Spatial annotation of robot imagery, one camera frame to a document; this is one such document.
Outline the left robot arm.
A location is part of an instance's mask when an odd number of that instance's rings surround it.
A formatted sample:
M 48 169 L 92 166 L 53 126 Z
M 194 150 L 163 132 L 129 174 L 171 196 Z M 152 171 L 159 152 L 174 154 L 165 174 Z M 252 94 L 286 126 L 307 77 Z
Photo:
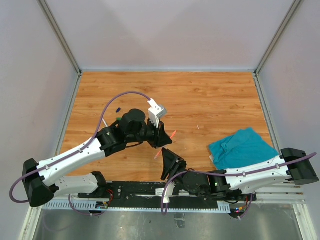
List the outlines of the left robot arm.
M 94 171 L 83 176 L 68 174 L 86 164 L 107 158 L 127 148 L 147 142 L 157 149 L 172 144 L 162 121 L 146 118 L 139 109 L 131 109 L 121 120 L 98 131 L 83 144 L 53 158 L 36 162 L 33 158 L 23 164 L 22 183 L 27 202 L 40 207 L 55 197 L 71 194 L 88 194 L 101 198 L 107 193 L 105 178 Z

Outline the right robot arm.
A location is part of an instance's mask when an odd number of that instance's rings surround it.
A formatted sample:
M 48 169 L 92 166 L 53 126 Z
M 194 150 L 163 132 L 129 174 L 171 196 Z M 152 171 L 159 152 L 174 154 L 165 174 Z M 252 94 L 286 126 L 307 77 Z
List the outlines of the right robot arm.
M 179 185 L 191 195 L 204 198 L 238 200 L 243 195 L 285 181 L 297 186 L 318 182 L 310 159 L 316 154 L 284 148 L 280 155 L 267 161 L 240 168 L 228 168 L 211 172 L 187 169 L 187 162 L 167 148 L 162 150 L 163 172 L 161 180 L 167 181 L 162 202 L 168 204 L 175 186 Z

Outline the teal cloth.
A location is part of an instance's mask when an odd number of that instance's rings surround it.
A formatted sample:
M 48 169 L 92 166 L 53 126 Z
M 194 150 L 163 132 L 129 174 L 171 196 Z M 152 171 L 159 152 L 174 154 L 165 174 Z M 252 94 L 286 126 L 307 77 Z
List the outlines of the teal cloth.
M 251 127 L 209 144 L 208 149 L 218 170 L 248 167 L 278 155 Z

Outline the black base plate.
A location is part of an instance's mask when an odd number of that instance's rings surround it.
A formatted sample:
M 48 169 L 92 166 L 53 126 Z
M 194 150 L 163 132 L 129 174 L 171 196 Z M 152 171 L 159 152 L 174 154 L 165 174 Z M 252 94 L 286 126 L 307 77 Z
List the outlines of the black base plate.
M 164 182 L 151 182 L 151 181 L 111 181 L 105 183 L 103 186 L 98 187 L 94 193 L 96 199 L 107 200 L 108 207 L 111 205 L 111 201 L 124 198 L 160 198 L 160 209 L 168 210 L 169 203 L 163 204 L 163 191 L 166 190 L 166 184 Z M 256 201 L 255 194 L 243 194 L 240 190 L 231 191 L 228 193 L 222 193 L 215 195 L 213 193 L 189 193 L 183 187 L 175 183 L 173 194 L 170 197 L 171 200 L 177 198 L 198 198 L 202 200 L 225 202 L 229 205 L 245 203 L 248 204 L 251 201 Z

